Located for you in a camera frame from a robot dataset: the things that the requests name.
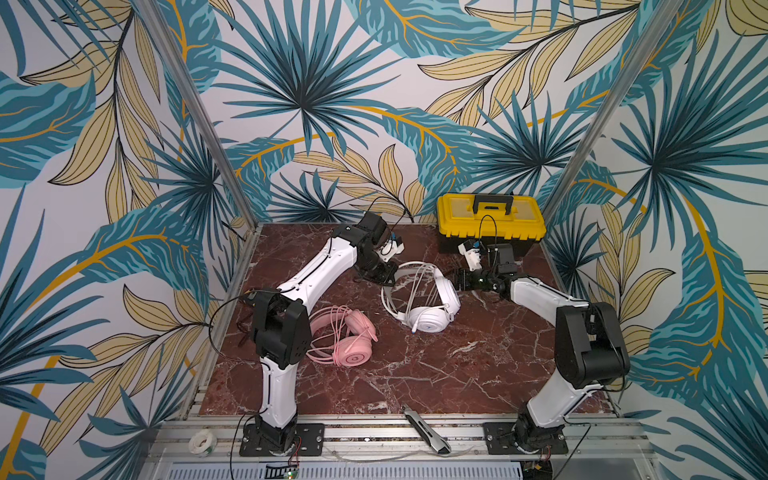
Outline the white grey headphones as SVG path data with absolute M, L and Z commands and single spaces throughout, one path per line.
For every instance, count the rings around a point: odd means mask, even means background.
M 402 310 L 395 304 L 393 291 L 399 280 L 407 280 L 410 296 Z M 455 319 L 461 302 L 453 283 L 434 264 L 410 261 L 399 266 L 395 283 L 381 288 L 384 309 L 412 333 L 439 333 Z

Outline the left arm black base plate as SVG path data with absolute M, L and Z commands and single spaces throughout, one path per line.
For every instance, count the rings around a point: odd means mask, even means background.
M 287 456 L 297 453 L 303 457 L 319 457 L 324 445 L 325 425 L 322 423 L 289 424 L 276 429 L 265 422 L 247 425 L 239 447 L 242 457 Z

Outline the pink headphones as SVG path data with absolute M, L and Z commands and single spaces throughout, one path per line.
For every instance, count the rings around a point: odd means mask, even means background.
M 324 307 L 309 317 L 312 340 L 307 357 L 317 364 L 357 367 L 372 356 L 377 330 L 360 310 Z

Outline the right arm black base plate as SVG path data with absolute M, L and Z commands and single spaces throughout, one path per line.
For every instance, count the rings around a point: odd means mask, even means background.
M 569 451 L 563 426 L 541 428 L 523 418 L 515 422 L 487 422 L 482 428 L 490 455 L 559 455 Z

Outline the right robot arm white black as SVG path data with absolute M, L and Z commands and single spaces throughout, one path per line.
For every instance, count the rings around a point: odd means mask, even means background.
M 495 292 L 554 326 L 555 371 L 519 412 L 518 429 L 555 433 L 591 392 L 626 378 L 631 364 L 612 305 L 576 298 L 520 273 L 509 244 L 470 239 L 458 252 L 468 265 L 456 274 L 459 290 Z

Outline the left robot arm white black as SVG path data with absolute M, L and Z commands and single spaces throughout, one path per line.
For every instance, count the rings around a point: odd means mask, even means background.
M 310 345 L 309 314 L 326 290 L 349 269 L 377 285 L 394 282 L 397 264 L 377 252 L 387 228 L 371 213 L 356 224 L 341 225 L 298 273 L 249 297 L 252 338 L 263 373 L 260 420 L 270 428 L 282 432 L 296 420 L 296 374 Z

